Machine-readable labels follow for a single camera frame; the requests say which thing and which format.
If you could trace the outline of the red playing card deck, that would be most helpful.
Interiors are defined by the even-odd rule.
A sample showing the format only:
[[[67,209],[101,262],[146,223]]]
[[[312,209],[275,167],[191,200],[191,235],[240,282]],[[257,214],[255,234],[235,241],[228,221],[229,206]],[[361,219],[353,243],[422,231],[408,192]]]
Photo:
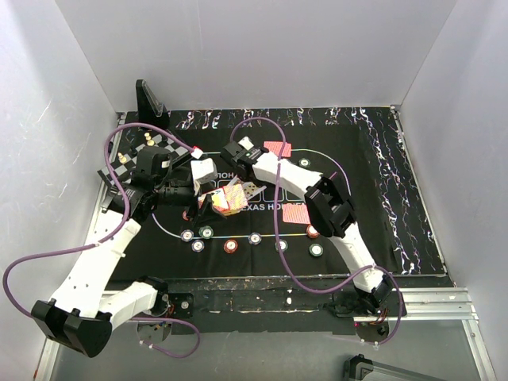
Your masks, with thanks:
[[[200,209],[204,206],[208,197],[211,201],[212,210],[223,216],[240,213],[248,205],[244,189],[240,184],[219,187],[202,194],[198,198]]]

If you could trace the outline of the dealt cards top pile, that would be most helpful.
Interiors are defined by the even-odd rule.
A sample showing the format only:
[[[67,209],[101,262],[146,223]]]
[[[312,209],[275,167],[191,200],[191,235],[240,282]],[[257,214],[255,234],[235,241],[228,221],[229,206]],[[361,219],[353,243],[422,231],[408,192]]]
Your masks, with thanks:
[[[269,151],[278,155],[281,153],[281,157],[289,158],[291,156],[292,144],[283,143],[282,141],[265,141],[264,147]]]

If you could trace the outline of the dealt cards pile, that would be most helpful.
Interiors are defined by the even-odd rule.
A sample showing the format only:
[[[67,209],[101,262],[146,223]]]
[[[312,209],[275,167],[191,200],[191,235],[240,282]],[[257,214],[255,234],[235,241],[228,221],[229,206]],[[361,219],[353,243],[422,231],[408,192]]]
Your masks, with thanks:
[[[292,144],[283,143],[282,141],[265,141],[264,147],[269,151],[278,155],[281,153],[281,157],[289,158],[291,156]]]
[[[305,204],[286,203],[283,204],[283,222],[290,224],[308,225],[310,216]]]

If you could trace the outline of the red poker chip stack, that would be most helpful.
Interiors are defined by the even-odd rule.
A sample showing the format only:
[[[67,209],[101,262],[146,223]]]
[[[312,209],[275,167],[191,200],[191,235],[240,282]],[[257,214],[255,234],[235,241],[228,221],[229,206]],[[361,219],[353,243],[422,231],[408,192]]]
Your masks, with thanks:
[[[226,253],[233,254],[238,249],[238,243],[234,239],[229,239],[224,243],[223,249]]]

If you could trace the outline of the green poker chip stack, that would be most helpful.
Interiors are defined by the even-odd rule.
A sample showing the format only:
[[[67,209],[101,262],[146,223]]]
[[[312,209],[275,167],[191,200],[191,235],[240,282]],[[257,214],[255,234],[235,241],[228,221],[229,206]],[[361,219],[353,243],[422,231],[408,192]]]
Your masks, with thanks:
[[[275,250],[285,252],[288,248],[288,243],[285,240],[279,240],[275,242]]]

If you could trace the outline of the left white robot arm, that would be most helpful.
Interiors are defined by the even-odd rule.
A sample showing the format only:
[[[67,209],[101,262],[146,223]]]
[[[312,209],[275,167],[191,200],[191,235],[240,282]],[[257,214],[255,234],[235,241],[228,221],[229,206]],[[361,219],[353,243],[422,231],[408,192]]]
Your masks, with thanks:
[[[128,182],[113,191],[98,216],[96,233],[107,235],[107,241],[82,251],[51,298],[36,301],[31,309],[31,318],[47,338],[92,358],[118,326],[137,315],[145,314],[154,322],[171,316],[175,303],[168,285],[155,277],[142,276],[108,298],[102,295],[129,243],[158,204],[194,204],[190,184],[176,190],[168,186],[168,177],[178,166],[175,153],[167,148],[145,146],[138,152]]]

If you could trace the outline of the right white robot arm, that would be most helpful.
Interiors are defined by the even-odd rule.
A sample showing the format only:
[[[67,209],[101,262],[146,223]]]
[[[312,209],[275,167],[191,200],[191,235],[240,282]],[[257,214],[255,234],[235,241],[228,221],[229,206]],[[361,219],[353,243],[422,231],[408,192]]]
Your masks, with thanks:
[[[279,158],[249,138],[231,141],[220,157],[242,180],[272,184],[302,199],[310,224],[337,249],[353,276],[363,312],[377,315],[386,309],[393,283],[376,265],[360,234],[352,196],[344,178],[336,172],[325,176]]]

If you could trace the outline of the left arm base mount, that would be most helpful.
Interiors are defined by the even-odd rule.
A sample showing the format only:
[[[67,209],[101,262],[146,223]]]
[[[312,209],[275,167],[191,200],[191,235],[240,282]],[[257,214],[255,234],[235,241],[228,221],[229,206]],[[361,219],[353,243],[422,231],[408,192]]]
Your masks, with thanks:
[[[192,293],[171,293],[164,299],[166,309],[162,318],[173,318],[182,321],[191,321],[194,314],[194,295]],[[161,344],[170,335],[194,335],[194,330],[186,325],[172,322],[150,322],[144,319],[136,322],[137,336],[141,341]]]

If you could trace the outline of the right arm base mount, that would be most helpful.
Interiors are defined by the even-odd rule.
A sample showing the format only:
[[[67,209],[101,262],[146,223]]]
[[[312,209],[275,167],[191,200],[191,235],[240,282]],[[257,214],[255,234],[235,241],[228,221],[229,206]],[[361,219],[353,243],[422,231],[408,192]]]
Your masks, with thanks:
[[[402,306],[398,294],[394,291],[380,306],[371,307],[361,300],[355,291],[342,291],[332,294],[328,302],[319,307],[335,318],[352,318],[355,334],[364,341],[374,343],[383,341],[391,334],[390,318],[398,319],[407,315],[406,304]]]

